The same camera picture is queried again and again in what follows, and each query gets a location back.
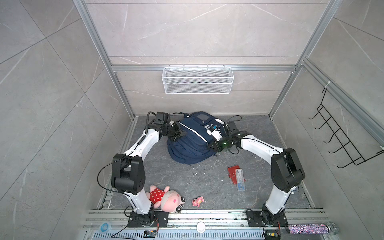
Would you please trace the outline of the navy blue student backpack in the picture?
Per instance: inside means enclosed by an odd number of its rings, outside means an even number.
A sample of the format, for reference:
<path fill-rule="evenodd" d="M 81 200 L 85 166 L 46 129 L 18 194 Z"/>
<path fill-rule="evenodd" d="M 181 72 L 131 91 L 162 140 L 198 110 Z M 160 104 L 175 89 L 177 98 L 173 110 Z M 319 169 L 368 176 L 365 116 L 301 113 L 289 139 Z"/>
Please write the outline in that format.
<path fill-rule="evenodd" d="M 250 135 L 247 131 L 240 131 L 234 121 L 224 122 L 206 112 L 185 114 L 178 125 L 183 135 L 175 142 L 168 140 L 167 148 L 174 161 L 186 165 L 200 163 L 217 154 L 209 149 L 214 138 L 207 133 L 207 125 L 216 125 L 223 137 L 237 135 L 244 139 Z"/>

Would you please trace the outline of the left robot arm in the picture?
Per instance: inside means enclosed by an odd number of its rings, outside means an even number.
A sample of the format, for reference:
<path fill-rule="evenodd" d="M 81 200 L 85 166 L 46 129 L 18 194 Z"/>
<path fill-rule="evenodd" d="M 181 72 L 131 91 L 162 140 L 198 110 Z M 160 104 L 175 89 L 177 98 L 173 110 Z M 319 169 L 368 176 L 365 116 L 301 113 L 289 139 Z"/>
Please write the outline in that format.
<path fill-rule="evenodd" d="M 148 112 L 145 129 L 140 138 L 123 154 L 115 154 L 112 162 L 98 172 L 97 183 L 102 189 L 122 194 L 130 201 L 132 212 L 129 222 L 136 220 L 144 227 L 150 227 L 154 223 L 155 204 L 150 201 L 144 190 L 144 160 L 161 137 L 174 141 L 180 135 L 181 129 L 171 120 L 171 114 Z M 112 167 L 111 189 L 103 187 L 99 181 L 100 174 L 109 166 Z"/>

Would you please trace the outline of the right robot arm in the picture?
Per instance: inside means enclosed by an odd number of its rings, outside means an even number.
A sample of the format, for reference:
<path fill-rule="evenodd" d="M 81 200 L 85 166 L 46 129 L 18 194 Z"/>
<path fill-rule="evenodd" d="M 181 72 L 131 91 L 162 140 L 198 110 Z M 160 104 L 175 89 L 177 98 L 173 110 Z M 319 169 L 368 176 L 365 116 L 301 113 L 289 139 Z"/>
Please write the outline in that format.
<path fill-rule="evenodd" d="M 273 146 L 247 131 L 240 131 L 234 121 L 218 120 L 217 124 L 207 127 L 207 133 L 215 139 L 209 144 L 209 148 L 216 152 L 235 146 L 257 155 L 270 164 L 274 186 L 268 200 L 263 204 L 261 219 L 267 226 L 276 224 L 285 213 L 289 197 L 306 177 L 296 151 L 292 148 Z"/>

